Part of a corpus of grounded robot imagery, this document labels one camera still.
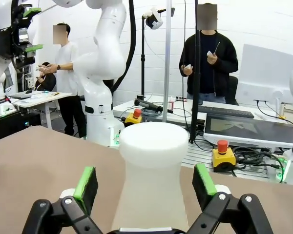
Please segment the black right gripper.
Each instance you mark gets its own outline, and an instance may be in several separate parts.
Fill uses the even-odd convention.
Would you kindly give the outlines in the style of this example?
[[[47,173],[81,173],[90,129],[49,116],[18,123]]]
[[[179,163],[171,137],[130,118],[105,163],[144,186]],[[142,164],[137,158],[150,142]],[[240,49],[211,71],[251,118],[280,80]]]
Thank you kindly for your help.
[[[12,61],[15,68],[28,67],[31,57],[43,44],[31,45],[28,28],[39,7],[0,6],[0,56]]]

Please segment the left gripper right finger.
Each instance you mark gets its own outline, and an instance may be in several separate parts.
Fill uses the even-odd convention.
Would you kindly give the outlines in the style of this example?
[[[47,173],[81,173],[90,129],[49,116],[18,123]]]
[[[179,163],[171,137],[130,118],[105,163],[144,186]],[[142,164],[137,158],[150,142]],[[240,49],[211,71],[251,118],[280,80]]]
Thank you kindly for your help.
[[[236,234],[273,234],[266,213],[254,194],[240,198],[218,191],[204,164],[194,166],[192,185],[202,210],[188,234],[214,234],[220,223],[228,223]]]

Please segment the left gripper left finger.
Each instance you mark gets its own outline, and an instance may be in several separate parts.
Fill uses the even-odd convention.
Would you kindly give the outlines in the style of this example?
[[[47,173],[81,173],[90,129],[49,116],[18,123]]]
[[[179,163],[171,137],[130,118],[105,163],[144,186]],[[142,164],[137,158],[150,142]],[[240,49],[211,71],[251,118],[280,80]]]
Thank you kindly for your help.
[[[33,203],[21,234],[60,234],[64,227],[76,234],[103,234],[90,217],[97,190],[95,167],[85,167],[73,195]]]

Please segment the translucent plastic conical flask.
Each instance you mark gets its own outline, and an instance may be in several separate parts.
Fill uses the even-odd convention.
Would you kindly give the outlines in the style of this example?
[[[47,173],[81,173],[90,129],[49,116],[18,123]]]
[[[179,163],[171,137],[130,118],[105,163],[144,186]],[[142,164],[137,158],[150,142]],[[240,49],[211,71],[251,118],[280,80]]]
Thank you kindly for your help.
[[[143,167],[126,162],[125,183],[112,229],[188,230],[180,171],[181,163]]]

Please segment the yellow emergency stop button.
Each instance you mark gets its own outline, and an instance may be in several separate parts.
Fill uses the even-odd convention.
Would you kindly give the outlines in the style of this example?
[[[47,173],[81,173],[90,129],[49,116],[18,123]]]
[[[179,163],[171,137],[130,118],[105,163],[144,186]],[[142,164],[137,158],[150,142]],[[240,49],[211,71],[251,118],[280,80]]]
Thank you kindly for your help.
[[[236,166],[236,157],[226,140],[219,140],[217,148],[212,150],[213,171],[217,173],[232,171]]]
[[[141,109],[135,109],[133,113],[130,113],[125,118],[125,124],[137,124],[142,122],[142,111]]]

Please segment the person in white T-shirt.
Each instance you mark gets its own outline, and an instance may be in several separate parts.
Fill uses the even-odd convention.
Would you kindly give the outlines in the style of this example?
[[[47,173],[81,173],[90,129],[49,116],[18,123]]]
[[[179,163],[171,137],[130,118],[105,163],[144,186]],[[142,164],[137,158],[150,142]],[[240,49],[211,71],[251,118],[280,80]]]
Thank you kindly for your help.
[[[86,117],[80,100],[81,85],[73,71],[73,60],[78,57],[78,47],[69,41],[71,28],[66,23],[53,26],[53,44],[60,45],[55,63],[40,65],[38,70],[43,74],[56,74],[56,88],[60,93],[71,93],[71,96],[58,100],[60,112],[65,122],[64,133],[74,135],[74,123],[77,124],[80,138],[86,136]]]

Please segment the dark haired seated person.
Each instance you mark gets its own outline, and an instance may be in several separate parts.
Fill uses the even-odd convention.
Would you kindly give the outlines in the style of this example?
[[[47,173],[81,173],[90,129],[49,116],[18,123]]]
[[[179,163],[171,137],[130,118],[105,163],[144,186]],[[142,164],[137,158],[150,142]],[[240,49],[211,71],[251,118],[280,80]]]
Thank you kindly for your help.
[[[35,83],[35,91],[49,91],[52,92],[56,86],[56,77],[54,74],[44,74],[40,71]]]

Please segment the grey laptop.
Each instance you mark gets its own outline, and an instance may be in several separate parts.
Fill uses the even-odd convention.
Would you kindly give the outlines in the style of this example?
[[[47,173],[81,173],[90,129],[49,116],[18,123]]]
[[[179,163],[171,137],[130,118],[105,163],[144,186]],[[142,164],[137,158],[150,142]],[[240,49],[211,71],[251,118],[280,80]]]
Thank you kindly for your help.
[[[10,98],[15,98],[15,99],[26,99],[26,98],[30,98],[32,95],[34,95],[33,92],[19,92],[19,93],[16,93],[16,94],[12,94],[12,95],[9,95]]]

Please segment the white desk with laptop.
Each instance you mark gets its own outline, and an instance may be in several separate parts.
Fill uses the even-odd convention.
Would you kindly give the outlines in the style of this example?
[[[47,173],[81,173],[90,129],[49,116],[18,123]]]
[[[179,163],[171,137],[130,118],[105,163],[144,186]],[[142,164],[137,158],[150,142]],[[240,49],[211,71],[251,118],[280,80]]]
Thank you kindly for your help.
[[[72,96],[71,93],[35,91],[34,94],[29,98],[26,98],[26,99],[11,98],[10,100],[12,101],[12,104],[14,106],[26,108],[26,109],[30,109],[37,105],[43,105],[47,127],[48,129],[52,129],[50,103],[57,101],[61,98],[66,98],[70,96]]]

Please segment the flat lying monitor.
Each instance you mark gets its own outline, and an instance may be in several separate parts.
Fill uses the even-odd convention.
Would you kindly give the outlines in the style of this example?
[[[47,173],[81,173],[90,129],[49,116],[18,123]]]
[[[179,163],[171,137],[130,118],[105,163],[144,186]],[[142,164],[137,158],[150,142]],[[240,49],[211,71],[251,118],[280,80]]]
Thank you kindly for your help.
[[[213,144],[226,140],[231,146],[289,149],[293,147],[293,126],[244,117],[208,114],[203,137]]]

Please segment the black keyboard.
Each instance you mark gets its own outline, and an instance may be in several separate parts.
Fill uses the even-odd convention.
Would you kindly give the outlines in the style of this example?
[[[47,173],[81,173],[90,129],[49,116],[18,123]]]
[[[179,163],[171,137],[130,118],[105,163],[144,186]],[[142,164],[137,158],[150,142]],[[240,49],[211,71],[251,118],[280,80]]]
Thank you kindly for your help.
[[[244,118],[254,119],[254,115],[251,112],[234,110],[234,109],[198,106],[198,112],[206,113],[206,114],[225,115],[225,116],[244,117]]]

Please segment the black cylindrical tool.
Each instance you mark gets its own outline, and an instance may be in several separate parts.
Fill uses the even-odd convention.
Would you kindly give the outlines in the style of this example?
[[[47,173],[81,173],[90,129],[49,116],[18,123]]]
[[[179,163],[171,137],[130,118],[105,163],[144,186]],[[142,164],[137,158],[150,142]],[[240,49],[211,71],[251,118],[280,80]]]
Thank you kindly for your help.
[[[146,109],[149,109],[149,110],[153,110],[153,111],[156,111],[156,112],[163,112],[163,107],[162,106],[159,106],[159,105],[155,105],[151,102],[148,102],[148,101],[144,101],[144,100],[141,100],[141,99],[135,99],[134,100],[134,105],[135,106],[141,106],[141,107],[144,107]]]

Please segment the black tripod pole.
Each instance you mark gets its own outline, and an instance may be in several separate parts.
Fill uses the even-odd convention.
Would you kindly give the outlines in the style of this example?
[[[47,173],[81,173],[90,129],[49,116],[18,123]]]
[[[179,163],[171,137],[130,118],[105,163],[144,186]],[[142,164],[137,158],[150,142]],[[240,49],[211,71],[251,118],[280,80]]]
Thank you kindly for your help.
[[[197,113],[199,104],[199,91],[200,91],[200,78],[201,78],[201,36],[200,30],[198,29],[198,0],[195,1],[195,71],[193,80],[193,100],[192,100],[192,117],[190,127],[190,138],[189,142],[194,143],[196,139],[196,125],[197,125]]]

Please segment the person in black jacket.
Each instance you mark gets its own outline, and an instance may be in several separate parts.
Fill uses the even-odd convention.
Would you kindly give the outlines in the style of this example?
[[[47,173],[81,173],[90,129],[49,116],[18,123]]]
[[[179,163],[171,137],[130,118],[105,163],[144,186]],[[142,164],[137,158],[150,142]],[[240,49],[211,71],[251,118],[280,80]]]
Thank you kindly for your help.
[[[231,73],[238,71],[238,59],[233,43],[217,31],[217,5],[198,5],[198,29],[201,36],[201,78],[199,105],[204,101],[225,103]],[[187,77],[187,97],[193,99],[195,71],[195,34],[185,43],[179,61],[179,70]]]

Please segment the silver metal pole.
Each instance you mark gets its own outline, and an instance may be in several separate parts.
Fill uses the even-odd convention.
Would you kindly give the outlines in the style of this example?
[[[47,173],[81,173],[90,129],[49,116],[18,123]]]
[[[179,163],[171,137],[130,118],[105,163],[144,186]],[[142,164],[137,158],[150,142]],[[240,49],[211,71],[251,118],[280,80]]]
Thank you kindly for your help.
[[[168,92],[169,92],[169,76],[170,76],[170,45],[171,45],[171,0],[166,0],[166,49],[165,49],[165,76],[164,76],[164,99],[162,122],[167,121],[168,113]]]

